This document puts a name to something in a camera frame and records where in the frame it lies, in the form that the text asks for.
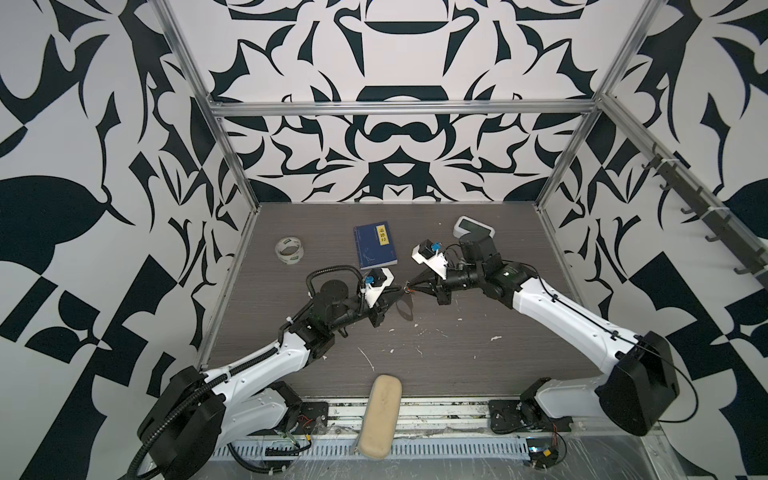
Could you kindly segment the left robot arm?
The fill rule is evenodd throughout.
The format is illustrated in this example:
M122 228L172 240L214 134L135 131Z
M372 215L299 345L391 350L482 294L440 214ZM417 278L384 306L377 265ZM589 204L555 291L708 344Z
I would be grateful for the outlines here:
M125 478L189 479L227 444L292 428L301 400L284 377L322 358L348 326L361 320L379 326L406 290L394 285L374 292L375 302L368 303L365 293L330 280L265 347L223 367L187 367L173 375L137 430L141 445Z

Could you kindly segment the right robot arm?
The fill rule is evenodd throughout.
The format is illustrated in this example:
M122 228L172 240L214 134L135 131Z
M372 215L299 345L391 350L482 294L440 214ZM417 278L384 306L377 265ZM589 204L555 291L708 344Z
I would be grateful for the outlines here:
M555 333L599 371L591 378L537 381L521 397L536 415L606 418L644 436L679 397L678 371L664 337L640 335L594 314L549 285L533 266L504 259L488 235L467 234L459 247L460 261L452 266L439 243L415 246L411 257L425 269L410 281L410 290L448 305L453 292L479 289Z

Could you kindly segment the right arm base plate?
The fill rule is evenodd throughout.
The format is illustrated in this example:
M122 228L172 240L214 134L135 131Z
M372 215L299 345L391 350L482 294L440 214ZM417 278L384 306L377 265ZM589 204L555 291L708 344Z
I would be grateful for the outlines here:
M501 400L488 402L490 430L498 435L517 432L570 432L570 416L551 418L533 400Z

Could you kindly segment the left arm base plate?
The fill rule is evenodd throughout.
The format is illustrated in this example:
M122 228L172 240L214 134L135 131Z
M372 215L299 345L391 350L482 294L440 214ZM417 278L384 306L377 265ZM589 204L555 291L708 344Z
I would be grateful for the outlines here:
M326 428L328 415L328 402L299 402L288 407L280 428L293 435L313 434Z

